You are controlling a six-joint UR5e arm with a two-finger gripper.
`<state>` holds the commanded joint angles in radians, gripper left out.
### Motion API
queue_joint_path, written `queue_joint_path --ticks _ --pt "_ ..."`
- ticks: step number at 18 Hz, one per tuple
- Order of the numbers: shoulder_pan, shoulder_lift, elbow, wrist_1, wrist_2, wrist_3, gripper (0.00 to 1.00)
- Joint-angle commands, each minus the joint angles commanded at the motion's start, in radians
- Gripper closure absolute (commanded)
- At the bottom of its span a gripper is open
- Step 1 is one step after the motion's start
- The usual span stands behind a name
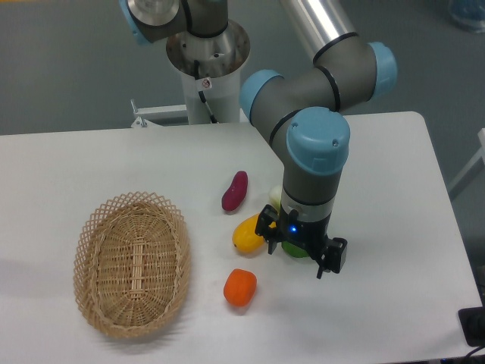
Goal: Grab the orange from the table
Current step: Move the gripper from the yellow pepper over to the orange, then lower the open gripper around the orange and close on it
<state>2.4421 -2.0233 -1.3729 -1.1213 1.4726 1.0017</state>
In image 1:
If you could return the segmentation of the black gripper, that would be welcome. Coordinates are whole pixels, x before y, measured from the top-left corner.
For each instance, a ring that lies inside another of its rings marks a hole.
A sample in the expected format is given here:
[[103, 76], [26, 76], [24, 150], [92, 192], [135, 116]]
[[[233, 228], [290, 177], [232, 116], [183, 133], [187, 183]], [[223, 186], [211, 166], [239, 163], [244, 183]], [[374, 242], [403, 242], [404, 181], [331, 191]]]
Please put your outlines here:
[[317, 279], [321, 279], [325, 272], [339, 274], [346, 261], [348, 241], [341, 237], [327, 236], [331, 215], [311, 222], [300, 221], [298, 216], [297, 212], [287, 213], [282, 209], [279, 217], [277, 210], [267, 204], [258, 215], [255, 234], [263, 237], [270, 255], [281, 242], [281, 233], [283, 241], [306, 250], [310, 258], [317, 258]]

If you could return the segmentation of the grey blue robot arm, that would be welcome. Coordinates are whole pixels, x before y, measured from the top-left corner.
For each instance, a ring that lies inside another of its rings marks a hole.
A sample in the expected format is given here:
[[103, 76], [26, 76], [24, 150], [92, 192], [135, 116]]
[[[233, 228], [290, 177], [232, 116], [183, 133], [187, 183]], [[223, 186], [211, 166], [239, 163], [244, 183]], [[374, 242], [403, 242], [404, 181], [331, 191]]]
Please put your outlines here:
[[278, 208], [266, 206], [255, 232], [274, 251], [303, 249], [320, 273], [341, 270], [343, 238], [327, 234], [350, 129], [342, 111], [388, 93], [395, 85], [393, 53], [360, 39], [337, 1], [284, 1], [312, 67], [293, 80], [272, 70], [241, 80], [250, 41], [228, 15], [226, 1], [122, 1], [141, 44], [166, 41], [178, 71], [191, 124], [237, 122], [245, 115], [283, 163]]

